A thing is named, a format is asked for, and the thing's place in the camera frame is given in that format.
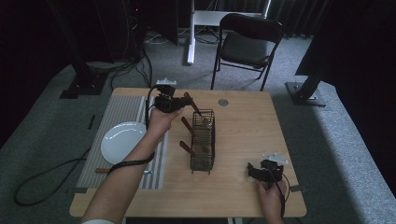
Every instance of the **chair seat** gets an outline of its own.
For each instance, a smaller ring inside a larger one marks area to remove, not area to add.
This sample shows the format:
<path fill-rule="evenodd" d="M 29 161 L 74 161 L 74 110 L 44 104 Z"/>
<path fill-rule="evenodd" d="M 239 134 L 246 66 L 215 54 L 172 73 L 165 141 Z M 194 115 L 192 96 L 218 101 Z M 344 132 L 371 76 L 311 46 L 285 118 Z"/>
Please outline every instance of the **chair seat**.
<path fill-rule="evenodd" d="M 267 41 L 229 33 L 224 39 L 221 59 L 232 63 L 264 67 L 269 58 L 267 46 Z"/>

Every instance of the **wooden table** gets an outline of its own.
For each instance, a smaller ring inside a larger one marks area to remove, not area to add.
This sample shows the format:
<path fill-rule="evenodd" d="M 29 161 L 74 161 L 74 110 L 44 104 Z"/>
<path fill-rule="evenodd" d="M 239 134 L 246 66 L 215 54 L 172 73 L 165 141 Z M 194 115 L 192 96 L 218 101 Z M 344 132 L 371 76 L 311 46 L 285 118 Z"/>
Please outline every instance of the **wooden table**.
<path fill-rule="evenodd" d="M 188 91 L 201 109 L 211 108 L 216 118 L 216 158 L 210 172 L 190 169 L 190 154 L 180 140 L 189 143 L 191 135 L 181 116 L 192 119 L 191 106 L 172 123 L 168 138 L 162 189 L 140 189 L 126 217 L 262 217 L 255 180 L 248 176 L 248 162 L 260 167 L 262 154 L 287 159 L 284 175 L 291 186 L 298 185 L 290 155 L 280 129 L 271 96 L 262 91 L 176 90 L 174 97 Z M 115 89 L 112 96 L 145 96 L 148 89 Z M 219 105 L 226 99 L 228 105 Z M 95 189 L 76 193 L 70 214 L 82 217 Z M 306 213 L 300 191 L 292 192 L 286 202 L 285 217 Z"/>

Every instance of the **human hand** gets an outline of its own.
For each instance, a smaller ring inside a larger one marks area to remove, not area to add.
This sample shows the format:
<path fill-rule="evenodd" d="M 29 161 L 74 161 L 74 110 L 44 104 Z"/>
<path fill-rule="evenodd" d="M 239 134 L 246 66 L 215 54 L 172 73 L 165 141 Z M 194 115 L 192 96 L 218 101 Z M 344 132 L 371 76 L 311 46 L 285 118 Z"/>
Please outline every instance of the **human hand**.
<path fill-rule="evenodd" d="M 172 127 L 172 120 L 175 119 L 183 112 L 182 109 L 174 111 L 172 113 L 163 113 L 157 108 L 151 110 L 151 116 L 149 118 L 148 133 L 149 135 L 161 141 L 163 135 Z"/>
<path fill-rule="evenodd" d="M 286 192 L 286 183 L 281 180 L 277 182 L 282 191 L 282 195 L 285 195 Z M 262 211 L 264 213 L 265 219 L 269 224 L 278 224 L 283 223 L 281 217 L 281 195 L 279 189 L 276 184 L 274 184 L 271 188 L 265 189 L 262 185 L 262 182 L 257 181 L 257 189 L 260 196 L 260 203 L 262 207 Z"/>

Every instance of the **black wrist strap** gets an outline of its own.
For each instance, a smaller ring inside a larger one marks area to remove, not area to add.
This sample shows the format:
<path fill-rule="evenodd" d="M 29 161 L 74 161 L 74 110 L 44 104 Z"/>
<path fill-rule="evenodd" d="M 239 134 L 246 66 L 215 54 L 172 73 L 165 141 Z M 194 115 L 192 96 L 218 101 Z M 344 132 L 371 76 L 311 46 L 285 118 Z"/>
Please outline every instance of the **black wrist strap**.
<path fill-rule="evenodd" d="M 111 172 L 113 172 L 113 171 L 115 171 L 115 170 L 117 170 L 117 169 L 119 169 L 121 167 L 124 167 L 124 166 L 142 165 L 142 164 L 148 163 L 148 162 L 152 161 L 152 159 L 154 159 L 154 155 L 155 155 L 155 153 L 153 152 L 151 154 L 151 156 L 149 156 L 149 158 L 147 158 L 145 160 L 142 160 L 142 161 L 122 161 L 122 162 L 119 162 L 119 163 L 113 165 L 110 168 L 110 170 L 108 171 L 107 175 L 109 175 Z"/>

